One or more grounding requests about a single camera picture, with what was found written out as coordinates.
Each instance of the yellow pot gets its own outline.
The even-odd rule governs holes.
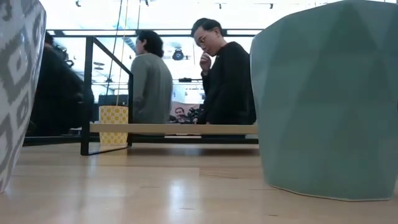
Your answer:
[[[129,108],[127,106],[100,106],[99,121],[101,124],[128,124]],[[127,145],[127,133],[100,133],[102,146]]]

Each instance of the wooden plank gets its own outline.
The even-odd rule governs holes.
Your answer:
[[[92,133],[257,134],[257,125],[90,124]]]
[[[268,186],[261,158],[234,151],[257,146],[133,146],[95,157],[80,144],[23,149],[0,223],[398,224],[398,183],[388,202],[337,202]]]

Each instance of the teal geometric planter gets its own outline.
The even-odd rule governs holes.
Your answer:
[[[341,1],[284,17],[251,48],[268,184],[388,200],[398,174],[398,5]]]

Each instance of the poster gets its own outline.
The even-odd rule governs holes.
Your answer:
[[[197,124],[201,108],[199,104],[172,102],[170,124]]]

